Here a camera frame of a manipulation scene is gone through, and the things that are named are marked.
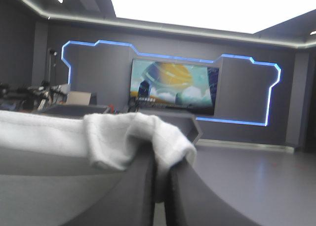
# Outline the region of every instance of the red object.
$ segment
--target red object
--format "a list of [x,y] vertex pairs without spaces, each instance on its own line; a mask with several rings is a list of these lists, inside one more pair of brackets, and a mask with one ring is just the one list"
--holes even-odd
[[112,104],[109,105],[109,108],[111,109],[111,113],[114,113],[114,106]]

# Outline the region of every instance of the baseboard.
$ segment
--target baseboard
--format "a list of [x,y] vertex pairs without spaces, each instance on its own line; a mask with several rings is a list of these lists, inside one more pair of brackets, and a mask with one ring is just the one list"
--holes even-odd
[[265,150],[274,152],[294,153],[295,148],[286,145],[262,144],[262,143],[247,143],[247,142],[233,142],[215,139],[200,138],[196,145],[206,147],[226,147],[226,148],[239,148],[251,150]]

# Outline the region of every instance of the tv screen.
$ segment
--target tv screen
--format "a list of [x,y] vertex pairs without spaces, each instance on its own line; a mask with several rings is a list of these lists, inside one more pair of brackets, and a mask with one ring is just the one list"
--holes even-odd
[[134,59],[130,97],[140,106],[214,114],[218,68]]

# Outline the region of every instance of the blue neon light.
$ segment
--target blue neon light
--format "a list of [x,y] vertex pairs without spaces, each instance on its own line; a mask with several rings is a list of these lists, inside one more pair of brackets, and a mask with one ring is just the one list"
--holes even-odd
[[69,68],[68,72],[68,84],[71,83],[71,65],[70,63],[65,59],[65,48],[70,45],[85,45],[85,46],[96,46],[98,44],[108,44],[108,45],[120,45],[120,46],[127,46],[133,49],[133,51],[138,56],[146,56],[146,57],[153,57],[153,58],[162,58],[162,59],[175,59],[175,60],[184,60],[184,61],[190,61],[190,62],[198,62],[198,63],[207,63],[207,64],[213,64],[215,63],[220,57],[226,57],[226,58],[234,58],[234,59],[246,59],[249,60],[253,64],[257,65],[265,65],[265,66],[273,66],[277,70],[277,78],[276,81],[269,87],[268,90],[268,98],[267,98],[267,109],[266,109],[266,115],[265,115],[265,121],[263,123],[260,122],[249,122],[249,121],[236,121],[236,120],[225,120],[225,119],[215,119],[215,118],[207,118],[207,117],[197,117],[197,120],[199,121],[212,121],[212,122],[221,122],[221,123],[231,123],[231,124],[242,124],[242,125],[254,125],[254,126],[267,126],[269,124],[269,110],[270,110],[270,101],[271,101],[271,92],[272,88],[280,82],[281,77],[281,69],[276,63],[268,63],[268,62],[259,62],[255,61],[250,56],[243,56],[243,55],[233,55],[233,54],[222,54],[219,58],[216,60],[209,60],[209,59],[195,59],[195,58],[186,58],[181,56],[172,56],[172,55],[164,55],[164,54],[151,54],[151,53],[143,53],[139,52],[136,47],[131,43],[125,43],[125,42],[113,42],[113,41],[104,41],[104,40],[98,40],[96,43],[90,43],[90,42],[78,42],[78,41],[68,41],[65,43],[62,47],[61,51],[61,59],[62,61],[67,65]]

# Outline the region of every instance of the white towel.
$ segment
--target white towel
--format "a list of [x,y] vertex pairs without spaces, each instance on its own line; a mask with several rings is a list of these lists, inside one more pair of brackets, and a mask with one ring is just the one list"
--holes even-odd
[[61,156],[88,157],[92,166],[125,170],[142,141],[151,141],[157,163],[156,197],[162,200],[167,173],[195,147],[181,131],[142,113],[92,114],[83,120],[0,111],[0,147]]

